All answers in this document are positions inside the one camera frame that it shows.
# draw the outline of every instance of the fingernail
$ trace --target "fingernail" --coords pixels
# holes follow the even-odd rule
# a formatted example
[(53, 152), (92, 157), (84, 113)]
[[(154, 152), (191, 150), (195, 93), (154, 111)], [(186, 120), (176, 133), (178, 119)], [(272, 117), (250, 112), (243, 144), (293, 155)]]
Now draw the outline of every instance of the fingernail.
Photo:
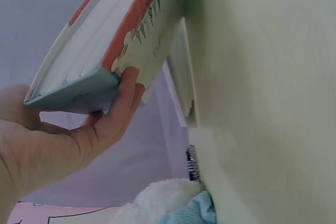
[(139, 69), (137, 69), (137, 68), (135, 68), (136, 69), (136, 75), (137, 75), (137, 77), (139, 76), (139, 73), (140, 73), (140, 70)]

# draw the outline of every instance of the white wall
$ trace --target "white wall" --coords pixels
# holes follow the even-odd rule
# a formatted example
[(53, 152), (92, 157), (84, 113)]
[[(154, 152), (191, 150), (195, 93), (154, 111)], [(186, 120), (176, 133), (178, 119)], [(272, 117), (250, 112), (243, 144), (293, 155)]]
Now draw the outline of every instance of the white wall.
[(335, 223), (336, 0), (188, 0), (187, 26), (219, 223)]

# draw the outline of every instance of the light blue fabric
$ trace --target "light blue fabric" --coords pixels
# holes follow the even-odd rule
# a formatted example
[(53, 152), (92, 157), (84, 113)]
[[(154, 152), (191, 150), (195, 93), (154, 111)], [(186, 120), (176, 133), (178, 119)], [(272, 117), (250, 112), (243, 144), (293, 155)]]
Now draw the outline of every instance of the light blue fabric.
[(216, 224), (216, 211), (211, 196), (203, 191), (187, 206), (166, 215), (157, 224)]

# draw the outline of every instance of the hand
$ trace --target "hand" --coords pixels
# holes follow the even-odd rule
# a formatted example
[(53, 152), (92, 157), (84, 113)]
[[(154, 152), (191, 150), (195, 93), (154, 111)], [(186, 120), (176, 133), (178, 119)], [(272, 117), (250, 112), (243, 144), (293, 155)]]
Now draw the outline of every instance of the hand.
[(89, 115), (82, 126), (67, 130), (41, 122), (37, 109), (23, 105), (27, 86), (0, 91), (0, 195), (7, 180), (17, 200), (90, 164), (124, 134), (139, 106), (144, 87), (138, 71), (122, 76), (107, 115)]

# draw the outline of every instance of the spiral notebook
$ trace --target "spiral notebook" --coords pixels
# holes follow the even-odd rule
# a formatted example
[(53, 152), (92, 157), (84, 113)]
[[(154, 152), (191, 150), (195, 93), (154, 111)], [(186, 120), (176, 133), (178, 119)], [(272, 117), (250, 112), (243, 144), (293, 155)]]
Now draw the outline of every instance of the spiral notebook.
[(140, 70), (146, 102), (169, 54), (183, 0), (85, 0), (49, 50), (27, 106), (106, 111), (127, 67)]

